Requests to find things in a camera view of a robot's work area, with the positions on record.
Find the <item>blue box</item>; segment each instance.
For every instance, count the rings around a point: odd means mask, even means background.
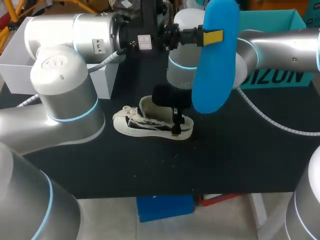
[[[136,198],[140,222],[191,214],[195,209],[192,196],[145,196]]]
[[[272,33],[305,27],[306,24],[296,10],[240,12],[239,32],[257,30]],[[252,73],[240,87],[241,89],[307,87],[313,78],[314,74],[310,72],[259,69]]]

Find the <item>cable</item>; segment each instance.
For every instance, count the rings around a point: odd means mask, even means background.
[[[37,100],[39,98],[39,94],[36,94],[30,98],[28,98],[27,100],[25,100],[23,103],[20,103],[18,106],[16,106],[17,108],[21,108],[24,106],[29,105],[30,103],[32,103],[33,101]]]
[[[265,120],[267,120],[269,123],[271,123],[272,125],[274,125],[275,127],[285,130],[289,133],[292,134],[297,134],[297,135],[303,135],[303,136],[310,136],[310,137],[318,137],[320,136],[320,132],[310,132],[310,131],[299,131],[299,130],[295,130],[286,126],[283,126],[279,123],[277,123],[276,121],[273,121],[271,118],[269,118],[268,116],[266,116],[262,111],[259,110],[259,108],[257,108],[252,101],[250,101],[250,99],[245,95],[245,93],[240,89],[240,87],[236,88],[238,90],[238,92],[241,94],[241,96],[244,98],[244,100],[250,105],[250,107],[253,108],[253,110],[259,114],[261,117],[263,117]]]
[[[103,62],[99,63],[98,65],[91,67],[88,69],[89,73],[93,73],[99,69],[102,69],[105,65],[113,61],[114,59],[118,58],[120,55],[125,54],[127,51],[126,48],[120,49],[112,53],[110,56],[108,56]]]

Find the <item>black tabletop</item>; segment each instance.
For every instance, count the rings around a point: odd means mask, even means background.
[[[166,83],[168,57],[127,59],[119,66],[110,100],[100,100],[105,129],[79,145],[56,146],[25,157],[76,198],[294,191],[320,137],[272,126],[233,90],[214,114],[186,114],[193,135],[184,141],[118,133],[112,116],[137,106],[156,84]],[[245,93],[267,116],[301,131],[320,131],[320,97],[309,87],[251,89]],[[27,95],[5,86],[0,108]]]

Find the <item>white sneaker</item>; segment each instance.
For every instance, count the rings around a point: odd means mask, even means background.
[[[173,110],[171,107],[155,105],[152,96],[141,98],[139,107],[124,106],[113,115],[114,128],[132,137],[162,137],[173,140],[189,138],[194,129],[194,121],[182,115],[181,134],[172,135]]]

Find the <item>white label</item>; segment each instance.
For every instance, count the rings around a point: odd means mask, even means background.
[[[132,3],[129,2],[128,0],[122,1],[121,4],[122,4],[123,6],[125,6],[126,9],[127,9],[127,8],[130,8],[130,7],[132,6]]]
[[[139,48],[140,48],[140,50],[152,49],[151,42],[139,43]]]
[[[138,35],[138,42],[140,50],[152,49],[150,35]]]

